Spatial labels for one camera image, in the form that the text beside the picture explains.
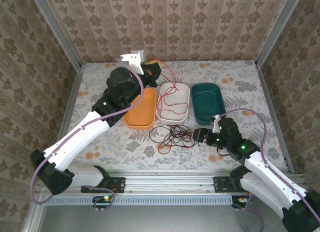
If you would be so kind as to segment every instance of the green tray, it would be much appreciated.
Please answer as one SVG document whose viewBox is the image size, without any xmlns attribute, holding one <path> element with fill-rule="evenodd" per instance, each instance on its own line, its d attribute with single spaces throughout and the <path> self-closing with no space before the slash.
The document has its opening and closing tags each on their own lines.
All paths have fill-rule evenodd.
<svg viewBox="0 0 320 232">
<path fill-rule="evenodd" d="M 211 125 L 212 116 L 226 112 L 221 90 L 217 84 L 195 84 L 191 88 L 191 97 L 194 118 L 200 125 Z"/>
</svg>

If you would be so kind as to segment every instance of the plastic tray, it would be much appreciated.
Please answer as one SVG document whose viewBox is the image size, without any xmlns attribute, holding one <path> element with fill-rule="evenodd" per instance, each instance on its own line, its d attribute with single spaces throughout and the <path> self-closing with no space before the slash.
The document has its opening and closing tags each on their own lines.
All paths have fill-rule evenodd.
<svg viewBox="0 0 320 232">
<path fill-rule="evenodd" d="M 187 103 L 187 110 L 186 110 L 186 104 L 181 105 L 174 105 L 174 106 L 168 106 L 165 103 L 163 103 L 162 109 L 169 109 L 174 110 L 176 113 L 182 113 L 186 110 L 183 114 L 175 114 L 171 111 L 162 111 L 161 117 L 160 117 L 160 111 L 156 110 L 156 116 L 161 121 L 161 123 L 168 124 L 168 125 L 175 125 L 175 124 L 183 124 L 188 116 L 188 110 L 189 110 L 189 98 L 190 98 L 190 88 L 186 84 L 182 83 L 176 83 L 176 87 L 179 91 L 174 92 L 171 95 L 168 95 L 165 97 L 165 101 L 167 104 L 176 104 L 176 103 Z M 160 100 L 160 96 L 162 96 L 166 90 L 170 87 L 172 87 L 172 83 L 165 83 L 160 88 L 160 95 L 158 98 L 158 102 Z"/>
<path fill-rule="evenodd" d="M 211 125 L 210 118 L 226 112 L 221 90 L 214 83 L 199 83 L 191 88 L 195 121 L 200 125 Z"/>
<path fill-rule="evenodd" d="M 130 129 L 148 130 L 154 125 L 156 118 L 157 93 L 155 89 L 145 88 L 141 102 L 124 116 L 124 124 Z"/>
</svg>

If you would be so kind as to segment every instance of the tangled wire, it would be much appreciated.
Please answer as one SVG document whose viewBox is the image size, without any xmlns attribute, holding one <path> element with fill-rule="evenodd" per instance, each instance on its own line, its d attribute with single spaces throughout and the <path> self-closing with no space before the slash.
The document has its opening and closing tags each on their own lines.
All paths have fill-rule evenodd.
<svg viewBox="0 0 320 232">
<path fill-rule="evenodd" d="M 154 127 L 149 133 L 149 139 L 152 142 L 159 144 L 157 148 L 160 154 L 168 154 L 172 147 L 192 148 L 197 144 L 197 142 L 192 138 L 192 131 L 188 127 L 184 125 L 166 126 L 169 128 L 164 126 Z M 155 141 L 151 138 L 151 133 L 157 128 L 164 128 L 169 131 L 162 141 Z M 161 149 L 165 147 L 169 147 L 169 150 L 166 153 L 162 153 Z"/>
</svg>

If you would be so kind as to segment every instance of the red wire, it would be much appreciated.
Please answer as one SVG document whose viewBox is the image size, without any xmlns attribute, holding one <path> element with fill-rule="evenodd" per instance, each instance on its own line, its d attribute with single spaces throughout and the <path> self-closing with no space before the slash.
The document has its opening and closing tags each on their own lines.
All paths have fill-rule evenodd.
<svg viewBox="0 0 320 232">
<path fill-rule="evenodd" d="M 113 183 L 111 183 L 110 185 L 113 187 L 113 189 L 112 189 L 112 190 L 114 190 L 114 189 L 115 189 L 115 190 L 116 190 L 115 192 L 116 192 L 116 193 L 119 193 L 119 188 L 118 188 L 118 186 L 116 186 L 116 185 L 115 185 L 115 184 L 113 184 Z"/>
<path fill-rule="evenodd" d="M 171 82 L 173 84 L 172 87 L 169 87 L 165 93 L 163 95 L 160 95 L 160 99 L 156 105 L 157 110 L 159 111 L 159 117 L 161 117 L 161 113 L 163 111 L 169 111 L 169 112 L 173 112 L 177 115 L 181 115 L 184 114 L 187 110 L 188 110 L 188 103 L 175 103 L 175 104 L 168 104 L 165 100 L 165 97 L 168 95 L 172 95 L 174 94 L 176 91 L 179 91 L 179 89 L 176 87 L 176 83 L 177 83 L 177 77 L 175 75 L 175 73 L 172 71 L 172 69 L 163 61 L 159 60 L 159 59 L 151 59 L 151 61 L 157 61 L 162 63 L 166 68 L 169 69 L 169 71 L 172 73 L 173 77 L 174 77 L 174 82 L 172 82 L 169 78 L 167 78 L 164 74 L 161 73 L 161 75 L 166 78 L 169 82 Z M 166 104 L 167 106 L 176 106 L 176 105 L 186 105 L 186 109 L 182 112 L 182 113 L 177 113 L 174 110 L 171 109 L 163 109 L 163 105 Z"/>
<path fill-rule="evenodd" d="M 184 140 L 186 140 L 186 138 L 188 138 L 188 140 L 185 141 L 185 142 L 191 142 L 191 141 L 192 141 L 192 134 L 191 134 L 191 133 L 181 132 L 181 133 L 179 133 L 179 134 L 177 134 L 177 135 L 184 135 L 184 136 L 185 136 Z M 170 135 L 165 141 L 163 141 L 162 143 L 160 143 L 160 145 L 158 146 L 158 152 L 159 152 L 160 154 L 166 155 L 166 154 L 168 154 L 168 153 L 171 151 L 171 148 L 172 148 L 172 147 L 178 146 L 178 147 L 181 147 L 181 148 L 192 148 L 192 147 L 195 145 L 195 142 L 193 142 L 193 143 L 191 144 L 191 146 L 181 146 L 181 145 L 178 145 L 178 144 L 176 144 L 176 143 L 174 142 L 174 138 L 175 138 L 175 137 L 173 137 L 172 135 Z M 160 151 L 160 149 L 161 149 L 161 148 L 164 148 L 164 147 L 166 147 L 166 146 L 169 147 L 169 150 L 168 150 L 166 153 L 162 153 L 162 152 Z"/>
</svg>

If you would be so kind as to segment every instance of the floor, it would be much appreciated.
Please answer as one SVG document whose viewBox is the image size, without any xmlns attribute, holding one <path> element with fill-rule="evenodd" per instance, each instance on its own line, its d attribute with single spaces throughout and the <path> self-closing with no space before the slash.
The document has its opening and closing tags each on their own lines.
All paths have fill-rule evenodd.
<svg viewBox="0 0 320 232">
<path fill-rule="evenodd" d="M 276 137 L 265 96 L 253 61 L 167 62 L 177 76 L 177 81 L 188 85 L 212 82 L 221 88 L 226 110 L 246 107 L 259 112 L 267 123 L 268 132 L 265 154 L 280 170 L 286 171 L 284 157 Z M 116 63 L 92 63 L 83 69 L 83 79 L 75 103 L 69 129 L 85 117 L 91 106 L 101 97 L 106 79 Z M 167 69 L 162 71 L 170 76 Z M 164 78 L 158 79 L 160 86 Z M 185 125 L 191 130 L 201 126 L 195 122 L 192 102 Z M 250 112 L 234 112 L 228 115 L 238 124 L 244 138 L 260 144 L 263 127 L 256 115 Z M 164 130 L 157 129 L 158 137 Z M 97 137 L 73 160 L 72 166 L 100 165 L 113 170 L 224 170 L 230 171 L 239 164 L 229 157 L 218 156 L 213 147 L 201 144 L 191 149 L 174 148 L 167 155 L 157 151 L 157 145 L 149 140 L 148 130 L 130 130 L 119 121 L 108 132 Z"/>
<path fill-rule="evenodd" d="M 281 219 L 259 199 L 250 205 L 263 214 L 264 232 L 286 232 Z M 249 215 L 251 231 L 260 220 Z M 38 232 L 245 232 L 244 212 L 231 206 L 114 206 L 95 212 L 91 206 L 47 206 Z"/>
</svg>

